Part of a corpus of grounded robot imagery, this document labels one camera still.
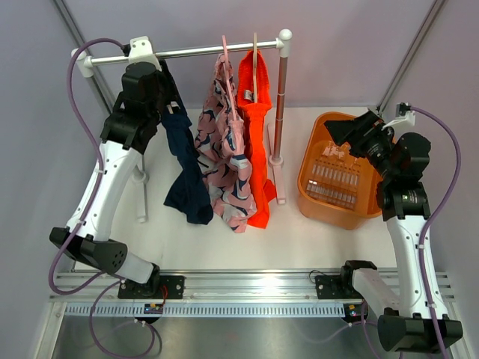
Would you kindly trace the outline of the navy blue shorts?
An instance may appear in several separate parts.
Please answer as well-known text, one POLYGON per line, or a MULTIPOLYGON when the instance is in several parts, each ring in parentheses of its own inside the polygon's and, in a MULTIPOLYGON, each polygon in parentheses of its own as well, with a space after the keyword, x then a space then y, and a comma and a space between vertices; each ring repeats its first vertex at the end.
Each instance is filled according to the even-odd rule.
POLYGON ((207 225, 213 218, 213 208, 198 164, 199 154, 190 130, 192 123, 166 61, 161 59, 159 64, 172 87, 172 100, 162 112, 161 123, 165 128, 169 150, 181 166, 181 172, 171 185, 164 205, 182 212, 190 224, 207 225))

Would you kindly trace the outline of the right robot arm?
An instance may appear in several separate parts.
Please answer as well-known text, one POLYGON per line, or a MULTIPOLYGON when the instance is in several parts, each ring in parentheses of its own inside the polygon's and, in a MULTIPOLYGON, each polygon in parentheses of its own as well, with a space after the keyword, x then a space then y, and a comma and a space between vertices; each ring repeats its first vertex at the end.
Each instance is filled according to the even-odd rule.
POLYGON ((431 143, 423 135, 394 136, 392 123, 368 111, 352 120, 327 120, 325 128, 350 155, 367 159, 380 175, 376 200, 391 237, 399 292, 368 261, 349 261, 341 269, 343 294, 363 298, 363 308, 377 317, 377 332, 387 352, 441 354, 463 337, 460 321, 451 319, 442 299, 430 246, 430 210, 421 182, 430 163, 431 143))

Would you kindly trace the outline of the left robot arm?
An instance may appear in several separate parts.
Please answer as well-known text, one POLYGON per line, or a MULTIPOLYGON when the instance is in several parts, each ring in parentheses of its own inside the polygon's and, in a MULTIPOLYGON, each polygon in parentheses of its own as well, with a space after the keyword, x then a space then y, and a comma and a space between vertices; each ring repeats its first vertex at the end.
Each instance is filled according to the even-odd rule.
POLYGON ((112 222, 123 190, 157 133, 160 112, 172 99, 173 84, 159 65, 126 67, 113 112, 104 122, 100 154, 85 193, 65 227, 49 240, 70 259, 135 283, 145 298, 161 288, 159 268, 111 239, 112 222))

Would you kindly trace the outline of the pink shark print shorts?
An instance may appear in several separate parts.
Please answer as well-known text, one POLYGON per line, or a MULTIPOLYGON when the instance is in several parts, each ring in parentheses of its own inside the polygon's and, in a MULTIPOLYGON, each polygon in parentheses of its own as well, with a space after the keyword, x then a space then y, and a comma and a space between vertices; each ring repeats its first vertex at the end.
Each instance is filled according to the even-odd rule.
POLYGON ((251 193, 251 162, 245 154, 245 124, 236 102, 234 70, 229 65, 237 121, 233 121, 224 73, 224 55, 217 57, 212 83, 198 118, 194 144, 213 212, 235 233, 243 233, 256 211, 251 193))

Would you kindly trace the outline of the orange shorts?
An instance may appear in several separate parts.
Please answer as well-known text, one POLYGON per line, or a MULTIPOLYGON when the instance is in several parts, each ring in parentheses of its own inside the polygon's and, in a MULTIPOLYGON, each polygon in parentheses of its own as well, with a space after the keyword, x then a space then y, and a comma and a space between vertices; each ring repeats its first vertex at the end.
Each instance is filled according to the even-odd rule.
POLYGON ((237 105, 245 124, 245 154, 252 166, 249 183, 257 207, 256 213, 248 219, 248 225, 264 229, 270 217, 269 202, 276 198, 275 185, 268 178, 263 143, 265 117, 272 108, 272 101, 267 66, 262 54, 257 51, 258 102, 254 103, 252 55, 253 51, 248 51, 239 63, 237 105))

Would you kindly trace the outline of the pink plastic hanger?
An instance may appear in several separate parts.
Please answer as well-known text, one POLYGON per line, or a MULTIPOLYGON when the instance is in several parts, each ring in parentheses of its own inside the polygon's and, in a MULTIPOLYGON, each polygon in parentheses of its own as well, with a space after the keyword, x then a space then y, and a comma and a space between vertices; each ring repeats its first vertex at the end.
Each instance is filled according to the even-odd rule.
POLYGON ((225 82, 226 82, 226 87, 227 87, 227 92, 228 92, 228 98, 230 100, 230 105, 231 105, 231 114, 233 116, 233 121, 236 122, 237 121, 237 110, 236 110, 236 107, 234 105, 234 95, 233 95, 233 90, 232 90, 232 87, 231 87, 231 75, 230 75, 230 71, 229 71, 230 61, 229 61, 229 57, 228 57, 228 45, 227 45, 226 37, 224 35, 222 35, 222 47, 223 47, 224 59, 225 59, 225 61, 223 63, 224 73, 225 73, 225 82))

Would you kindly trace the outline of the beige plastic hanger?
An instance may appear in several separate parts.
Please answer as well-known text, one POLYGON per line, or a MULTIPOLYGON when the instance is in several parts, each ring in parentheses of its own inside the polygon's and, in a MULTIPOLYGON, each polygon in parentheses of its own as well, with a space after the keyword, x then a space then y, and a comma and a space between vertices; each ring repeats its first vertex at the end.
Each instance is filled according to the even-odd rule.
POLYGON ((257 93, 257 32, 253 35, 253 55, 252 55, 252 79, 253 79, 253 97, 254 103, 258 102, 257 93))

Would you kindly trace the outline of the orange plastic basket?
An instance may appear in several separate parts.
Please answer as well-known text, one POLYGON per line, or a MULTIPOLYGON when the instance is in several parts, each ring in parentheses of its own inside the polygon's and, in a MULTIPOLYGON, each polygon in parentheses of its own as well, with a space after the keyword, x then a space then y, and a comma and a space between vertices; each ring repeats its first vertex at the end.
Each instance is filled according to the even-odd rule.
POLYGON ((379 174, 367 159, 351 156, 348 144, 337 146, 324 126, 327 120, 353 118, 330 111, 316 119, 297 178, 299 211, 345 230, 382 214, 376 202, 379 174))

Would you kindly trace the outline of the clothes rack with metal rail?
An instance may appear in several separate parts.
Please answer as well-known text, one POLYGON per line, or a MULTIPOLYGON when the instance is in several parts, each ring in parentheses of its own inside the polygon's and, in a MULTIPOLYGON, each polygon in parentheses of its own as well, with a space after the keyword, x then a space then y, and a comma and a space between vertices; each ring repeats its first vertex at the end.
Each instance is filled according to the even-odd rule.
MULTIPOLYGON (((269 141, 269 158, 268 163, 272 169, 273 179, 276 188, 276 201, 279 205, 284 205, 287 202, 286 186, 284 182, 284 175, 282 166, 284 160, 281 156, 281 139, 284 118, 284 98, 286 92, 287 79, 287 62, 290 55, 291 40, 293 32, 289 29, 283 29, 275 40, 271 41, 257 41, 257 50, 260 49, 277 49, 279 53, 279 68, 278 68, 278 90, 276 100, 275 122, 267 125, 268 141, 269 141)), ((79 68, 80 73, 84 78, 90 78, 94 75, 94 68, 104 64, 119 64, 127 62, 125 55, 94 58, 86 53, 89 47, 87 43, 80 46, 71 52, 71 63, 79 68)), ((253 51, 253 41, 251 43, 238 43, 228 45, 228 52, 253 51)), ((163 52, 154 52, 157 60, 160 58, 186 58, 200 55, 213 55, 223 52, 222 45, 207 46, 199 48, 168 50, 163 52)))

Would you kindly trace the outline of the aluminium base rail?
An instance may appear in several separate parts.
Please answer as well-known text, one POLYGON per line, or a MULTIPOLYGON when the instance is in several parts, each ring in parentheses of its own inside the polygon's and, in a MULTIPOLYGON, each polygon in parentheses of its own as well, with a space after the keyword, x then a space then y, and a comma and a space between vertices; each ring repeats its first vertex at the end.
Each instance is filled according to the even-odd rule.
MULTIPOLYGON (((184 302, 306 302, 316 301, 317 291, 312 280, 319 274, 313 269, 291 270, 167 270, 164 276, 183 276, 181 284, 184 302)), ((380 277, 399 294, 397 270, 379 269, 380 277)), ((56 275, 55 283, 64 291, 74 289, 93 277, 96 272, 78 270, 56 275)), ((439 290, 446 302, 455 301, 454 290, 445 272, 436 273, 439 290)), ((100 275, 90 285, 70 295, 59 295, 49 291, 50 301, 93 301, 100 291, 117 279, 107 274, 100 275)))

